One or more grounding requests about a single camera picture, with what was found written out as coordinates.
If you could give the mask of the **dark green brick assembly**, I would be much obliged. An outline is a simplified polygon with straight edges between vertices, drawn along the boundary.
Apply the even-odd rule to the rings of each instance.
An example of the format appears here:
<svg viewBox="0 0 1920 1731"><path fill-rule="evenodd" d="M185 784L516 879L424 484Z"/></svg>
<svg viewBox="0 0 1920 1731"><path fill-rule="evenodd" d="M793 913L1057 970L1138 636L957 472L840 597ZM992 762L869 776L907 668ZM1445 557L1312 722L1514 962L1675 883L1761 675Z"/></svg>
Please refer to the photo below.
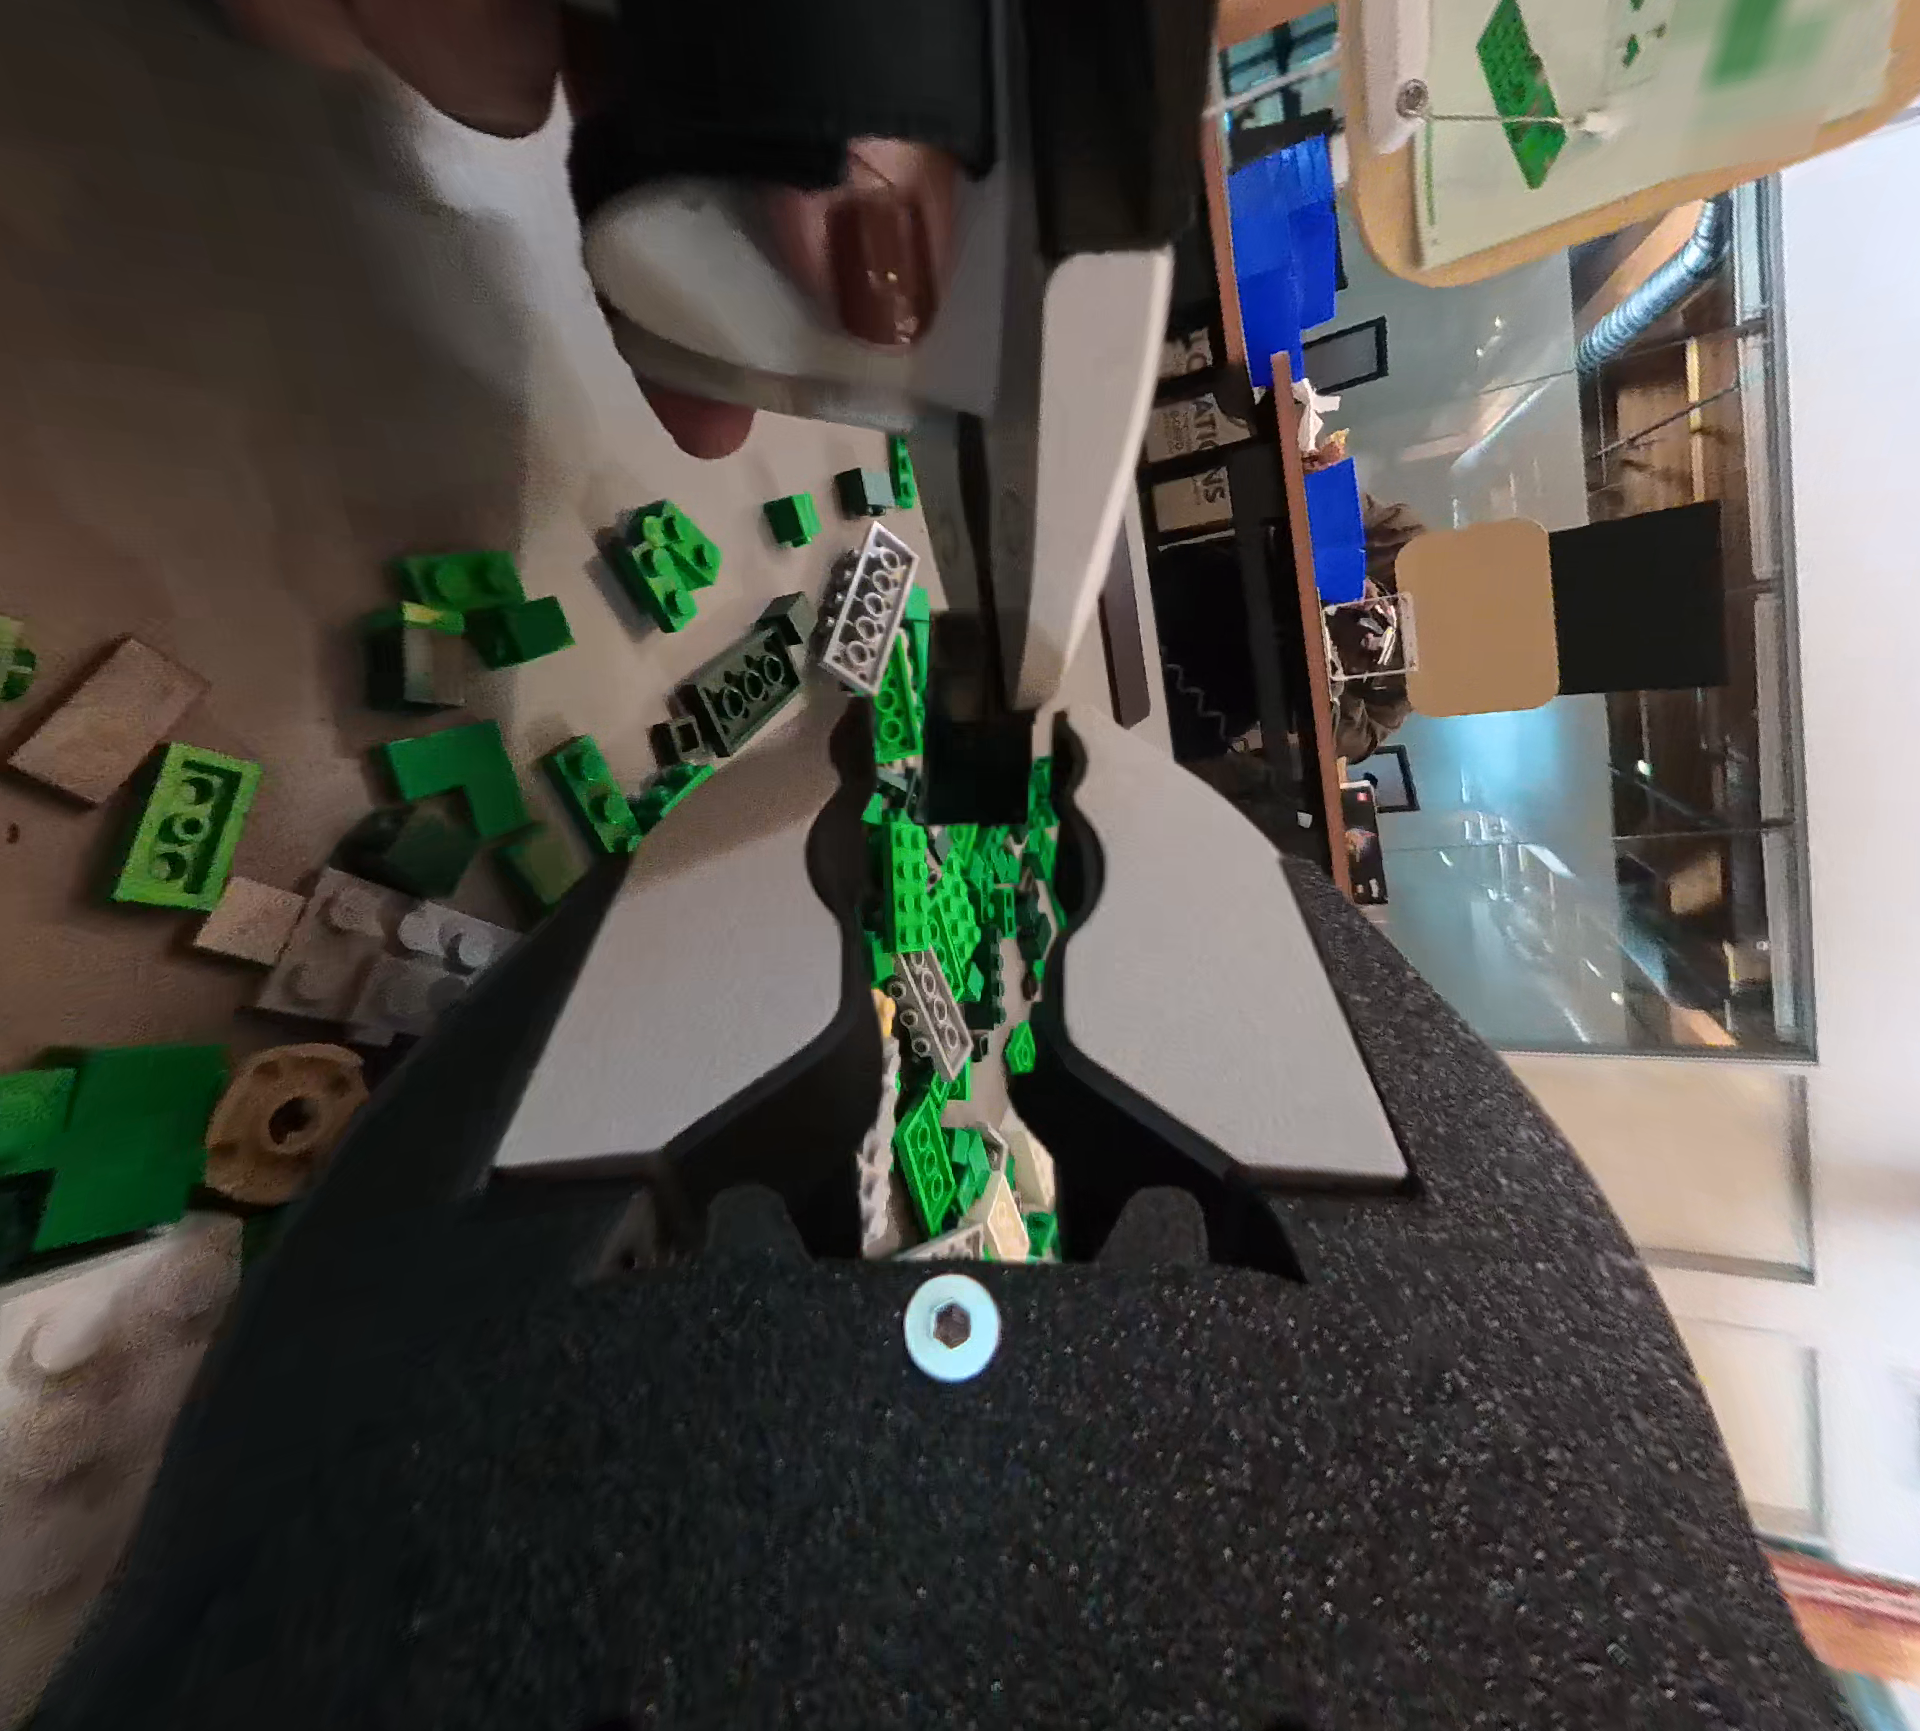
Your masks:
<svg viewBox="0 0 1920 1731"><path fill-rule="evenodd" d="M1027 816L1036 711L978 703L939 681L925 703L925 824L1021 824Z"/></svg>

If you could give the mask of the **grey plate with holes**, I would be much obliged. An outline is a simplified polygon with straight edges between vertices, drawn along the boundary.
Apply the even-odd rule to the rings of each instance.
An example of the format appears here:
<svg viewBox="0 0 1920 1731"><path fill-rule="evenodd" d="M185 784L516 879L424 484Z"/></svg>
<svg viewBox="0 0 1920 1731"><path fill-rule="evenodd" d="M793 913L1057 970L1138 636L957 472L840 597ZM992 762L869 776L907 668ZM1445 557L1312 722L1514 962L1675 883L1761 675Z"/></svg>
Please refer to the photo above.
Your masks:
<svg viewBox="0 0 1920 1731"><path fill-rule="evenodd" d="M878 703L907 589L915 545L899 529L869 523L865 541L830 565L811 662L840 687Z"/></svg>

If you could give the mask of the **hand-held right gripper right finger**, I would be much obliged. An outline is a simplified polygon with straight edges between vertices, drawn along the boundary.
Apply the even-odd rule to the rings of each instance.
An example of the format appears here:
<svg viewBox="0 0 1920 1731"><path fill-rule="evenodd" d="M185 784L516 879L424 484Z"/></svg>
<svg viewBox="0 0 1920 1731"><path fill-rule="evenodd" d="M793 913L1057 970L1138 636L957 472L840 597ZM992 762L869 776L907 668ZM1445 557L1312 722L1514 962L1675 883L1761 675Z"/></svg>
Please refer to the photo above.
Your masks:
<svg viewBox="0 0 1920 1731"><path fill-rule="evenodd" d="M1062 1259L1177 1187L1205 1259L1299 1259L1271 1196L1399 1196L1404 1142L1278 843L1112 726L1047 722L1062 941L1021 1123L1057 1153Z"/></svg>

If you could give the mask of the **grey desk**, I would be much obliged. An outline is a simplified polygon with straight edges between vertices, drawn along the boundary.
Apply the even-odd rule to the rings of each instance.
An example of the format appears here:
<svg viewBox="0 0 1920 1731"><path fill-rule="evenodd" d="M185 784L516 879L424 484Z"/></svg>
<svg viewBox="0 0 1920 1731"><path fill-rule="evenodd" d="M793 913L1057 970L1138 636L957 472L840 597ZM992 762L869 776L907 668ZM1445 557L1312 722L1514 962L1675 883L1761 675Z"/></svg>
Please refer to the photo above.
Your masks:
<svg viewBox="0 0 1920 1731"><path fill-rule="evenodd" d="M493 529L528 324L490 224L441 232L484 366L384 289L315 132L393 132L261 50L80 47L6 0L6 597L83 668L211 662L211 730L324 763L324 614L369 529ZM20 1052L211 1044L173 946L80 922L80 802L11 778ZM37 1726L907 1726L1013 1675L1027 1535L899 1353L904 1283L821 1259L771 1187L619 1269L624 1185L499 1185L493 1142L624 859L587 875L350 1115L185 1387L102 1613Z"/></svg>

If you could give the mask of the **lime plate with holes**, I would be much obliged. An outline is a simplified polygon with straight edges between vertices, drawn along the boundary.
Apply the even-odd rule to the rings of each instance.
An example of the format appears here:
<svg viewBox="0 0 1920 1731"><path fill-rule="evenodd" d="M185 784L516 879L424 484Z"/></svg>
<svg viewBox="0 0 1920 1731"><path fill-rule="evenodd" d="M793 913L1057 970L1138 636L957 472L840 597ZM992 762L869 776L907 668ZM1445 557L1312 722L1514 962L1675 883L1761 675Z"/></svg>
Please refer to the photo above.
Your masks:
<svg viewBox="0 0 1920 1731"><path fill-rule="evenodd" d="M227 900L255 784L255 762L162 742L102 900L211 913Z"/></svg>

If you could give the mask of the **black printed sign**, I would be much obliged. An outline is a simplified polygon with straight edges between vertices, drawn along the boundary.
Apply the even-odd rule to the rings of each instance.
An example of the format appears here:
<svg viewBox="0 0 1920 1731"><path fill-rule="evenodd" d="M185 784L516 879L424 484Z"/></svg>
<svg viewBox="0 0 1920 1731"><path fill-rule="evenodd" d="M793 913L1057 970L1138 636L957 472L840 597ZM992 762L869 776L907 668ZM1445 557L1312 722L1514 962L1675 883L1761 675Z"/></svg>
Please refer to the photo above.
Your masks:
<svg viewBox="0 0 1920 1731"><path fill-rule="evenodd" d="M1246 425L1212 406L1212 389L1158 406L1138 434L1138 461L1191 461L1147 484L1157 545L1212 541L1233 529L1226 447L1246 443Z"/></svg>

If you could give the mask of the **dark green block with holes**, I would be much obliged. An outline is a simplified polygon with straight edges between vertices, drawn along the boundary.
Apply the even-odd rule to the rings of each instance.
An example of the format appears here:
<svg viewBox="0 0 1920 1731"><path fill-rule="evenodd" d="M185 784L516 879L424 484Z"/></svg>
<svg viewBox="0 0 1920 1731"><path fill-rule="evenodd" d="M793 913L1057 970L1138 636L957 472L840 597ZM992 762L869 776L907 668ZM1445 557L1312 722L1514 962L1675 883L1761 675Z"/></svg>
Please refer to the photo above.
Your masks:
<svg viewBox="0 0 1920 1731"><path fill-rule="evenodd" d="M807 687L777 621L753 621L727 657L677 681L677 711L700 726L715 762L742 750Z"/></svg>

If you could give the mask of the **tan round brick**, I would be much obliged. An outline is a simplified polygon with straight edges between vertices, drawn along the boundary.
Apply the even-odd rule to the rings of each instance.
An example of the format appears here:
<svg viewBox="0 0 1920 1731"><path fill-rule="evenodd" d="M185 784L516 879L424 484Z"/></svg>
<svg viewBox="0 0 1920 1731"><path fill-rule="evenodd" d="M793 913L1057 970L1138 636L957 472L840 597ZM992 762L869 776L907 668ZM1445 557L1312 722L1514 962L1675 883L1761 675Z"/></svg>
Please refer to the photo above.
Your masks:
<svg viewBox="0 0 1920 1731"><path fill-rule="evenodd" d="M243 1208L296 1203L364 1104L350 1044L248 1052L203 1123L203 1187Z"/></svg>

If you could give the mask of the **green L-shaped tile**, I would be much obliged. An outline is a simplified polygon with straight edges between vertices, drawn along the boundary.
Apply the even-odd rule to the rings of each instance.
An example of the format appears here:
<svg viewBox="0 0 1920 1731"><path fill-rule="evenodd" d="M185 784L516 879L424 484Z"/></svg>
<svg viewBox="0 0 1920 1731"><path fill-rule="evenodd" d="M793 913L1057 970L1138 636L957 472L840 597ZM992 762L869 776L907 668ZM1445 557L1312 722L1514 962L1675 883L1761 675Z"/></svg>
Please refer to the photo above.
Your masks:
<svg viewBox="0 0 1920 1731"><path fill-rule="evenodd" d="M536 824L493 722L375 742L369 762L388 776L393 802L462 802L484 837L516 837Z"/></svg>

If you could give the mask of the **instruction booklet on white stand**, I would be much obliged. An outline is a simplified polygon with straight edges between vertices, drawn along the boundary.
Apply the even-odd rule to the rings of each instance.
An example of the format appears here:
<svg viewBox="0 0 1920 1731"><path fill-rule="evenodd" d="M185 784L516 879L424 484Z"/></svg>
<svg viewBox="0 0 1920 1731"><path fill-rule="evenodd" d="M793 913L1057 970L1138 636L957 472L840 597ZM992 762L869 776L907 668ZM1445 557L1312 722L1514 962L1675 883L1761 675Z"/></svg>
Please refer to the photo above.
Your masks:
<svg viewBox="0 0 1920 1731"><path fill-rule="evenodd" d="M1420 258L1420 165L1409 165L1420 147L1409 136L1423 132L1433 0L1335 0L1335 7L1339 7L1339 105L1348 105L1348 147L1355 147L1355 211L1359 211L1369 258L1409 282L1497 277L1511 261L1602 236L1602 232L1633 224L1633 217L1665 217L1667 206L1717 197L1717 189L1745 184L1761 170L1781 170L1792 157L1840 154L1848 136L1869 136L1891 109L1914 105L1914 0L1898 0L1891 64L1884 64L1880 105L1822 125L1800 154L1690 170L1690 178L1628 189L1617 206L1596 206L1582 217L1562 217L1549 232L1523 232L1511 247L1469 248L1457 261L1423 261Z"/></svg>

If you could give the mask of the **green stacked plates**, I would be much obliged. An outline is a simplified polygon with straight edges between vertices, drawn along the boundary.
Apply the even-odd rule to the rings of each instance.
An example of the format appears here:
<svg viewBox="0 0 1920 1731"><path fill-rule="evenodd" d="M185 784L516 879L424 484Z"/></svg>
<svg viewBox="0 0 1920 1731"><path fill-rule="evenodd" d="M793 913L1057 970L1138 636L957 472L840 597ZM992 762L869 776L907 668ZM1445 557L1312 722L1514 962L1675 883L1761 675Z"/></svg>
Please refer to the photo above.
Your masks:
<svg viewBox="0 0 1920 1731"><path fill-rule="evenodd" d="M700 614L700 597L722 583L722 541L677 502L637 502L605 533L600 557L619 597L658 630L677 636Z"/></svg>

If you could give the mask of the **light grey long plate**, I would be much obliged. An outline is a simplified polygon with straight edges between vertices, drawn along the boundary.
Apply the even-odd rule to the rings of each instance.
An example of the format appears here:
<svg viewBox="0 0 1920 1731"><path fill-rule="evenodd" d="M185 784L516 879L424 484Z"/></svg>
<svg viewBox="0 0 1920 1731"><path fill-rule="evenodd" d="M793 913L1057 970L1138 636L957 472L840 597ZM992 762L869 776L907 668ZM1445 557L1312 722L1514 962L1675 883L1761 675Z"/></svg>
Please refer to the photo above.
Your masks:
<svg viewBox="0 0 1920 1731"><path fill-rule="evenodd" d="M304 921L248 997L273 1019L336 1024L350 1044L430 1035L524 931L324 865Z"/></svg>

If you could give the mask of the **tan flat tile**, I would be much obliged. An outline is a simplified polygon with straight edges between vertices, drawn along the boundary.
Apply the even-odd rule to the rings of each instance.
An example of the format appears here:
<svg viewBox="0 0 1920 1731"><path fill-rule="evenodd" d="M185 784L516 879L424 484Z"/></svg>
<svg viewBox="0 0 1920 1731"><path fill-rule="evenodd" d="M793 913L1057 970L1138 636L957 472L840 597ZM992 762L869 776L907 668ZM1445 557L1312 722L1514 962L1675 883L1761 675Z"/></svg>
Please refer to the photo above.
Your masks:
<svg viewBox="0 0 1920 1731"><path fill-rule="evenodd" d="M123 636L91 675L6 750L11 778L102 807L162 730L203 703L203 675Z"/></svg>

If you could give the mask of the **green rectangular block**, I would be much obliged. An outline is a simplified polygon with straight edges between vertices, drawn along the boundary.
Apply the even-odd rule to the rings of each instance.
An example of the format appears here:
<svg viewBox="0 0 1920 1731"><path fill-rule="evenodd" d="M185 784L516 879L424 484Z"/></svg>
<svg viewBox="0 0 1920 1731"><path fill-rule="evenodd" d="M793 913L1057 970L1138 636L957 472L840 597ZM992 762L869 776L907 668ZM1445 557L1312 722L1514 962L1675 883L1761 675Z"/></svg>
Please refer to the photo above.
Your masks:
<svg viewBox="0 0 1920 1731"><path fill-rule="evenodd" d="M484 668L528 668L576 644L551 597L528 597L510 545L393 557L403 621L455 636Z"/></svg>

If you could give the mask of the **big green block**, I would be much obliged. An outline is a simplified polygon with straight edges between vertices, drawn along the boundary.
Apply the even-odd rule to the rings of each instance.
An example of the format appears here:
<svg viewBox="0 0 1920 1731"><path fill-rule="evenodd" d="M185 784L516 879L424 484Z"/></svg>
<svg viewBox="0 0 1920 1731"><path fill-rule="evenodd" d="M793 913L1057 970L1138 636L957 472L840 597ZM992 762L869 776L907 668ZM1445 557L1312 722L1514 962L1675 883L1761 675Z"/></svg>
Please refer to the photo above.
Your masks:
<svg viewBox="0 0 1920 1731"><path fill-rule="evenodd" d="M227 1083L227 1044L91 1044L6 1068L0 1269L176 1223Z"/></svg>

